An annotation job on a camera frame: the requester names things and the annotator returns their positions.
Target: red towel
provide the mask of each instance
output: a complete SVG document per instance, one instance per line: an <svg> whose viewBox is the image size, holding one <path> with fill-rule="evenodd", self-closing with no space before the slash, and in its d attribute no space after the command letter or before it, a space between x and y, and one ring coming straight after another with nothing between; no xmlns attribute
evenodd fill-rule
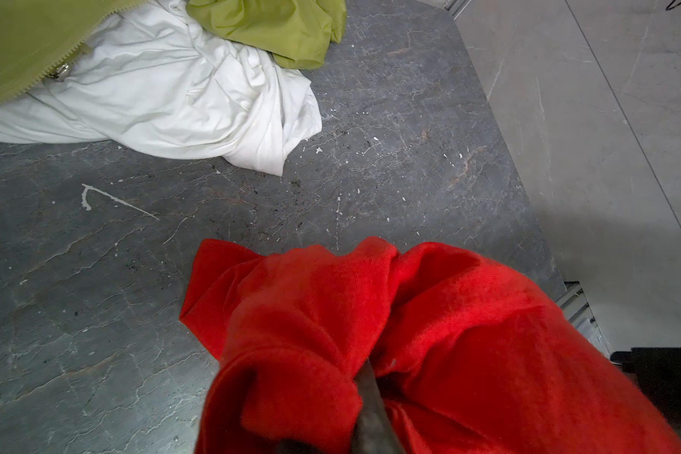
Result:
<svg viewBox="0 0 681 454"><path fill-rule="evenodd" d="M529 279L438 243L263 257L206 240L180 320L219 360L195 452L348 452L370 357L408 453L681 452Z"/></svg>

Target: gray marble floor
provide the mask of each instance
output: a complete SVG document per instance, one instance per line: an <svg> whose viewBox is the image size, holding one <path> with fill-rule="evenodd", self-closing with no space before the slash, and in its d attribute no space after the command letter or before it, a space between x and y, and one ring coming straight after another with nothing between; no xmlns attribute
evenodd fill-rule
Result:
<svg viewBox="0 0 681 454"><path fill-rule="evenodd" d="M191 452L217 365L177 317L203 238L443 241L563 294L447 13L349 0L309 77L324 129L281 178L111 141L0 144L1 454Z"/></svg>
<svg viewBox="0 0 681 454"><path fill-rule="evenodd" d="M681 6L667 4L473 0L457 19L563 277L614 350L681 347Z"/></svg>

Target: green jacket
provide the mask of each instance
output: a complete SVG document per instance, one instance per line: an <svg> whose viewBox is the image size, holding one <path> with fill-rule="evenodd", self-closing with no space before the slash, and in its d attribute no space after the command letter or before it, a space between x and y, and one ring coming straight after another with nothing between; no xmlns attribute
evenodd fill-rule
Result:
<svg viewBox="0 0 681 454"><path fill-rule="evenodd" d="M273 53L284 68L323 66L345 31L345 0L189 0L187 13L222 38Z"/></svg>

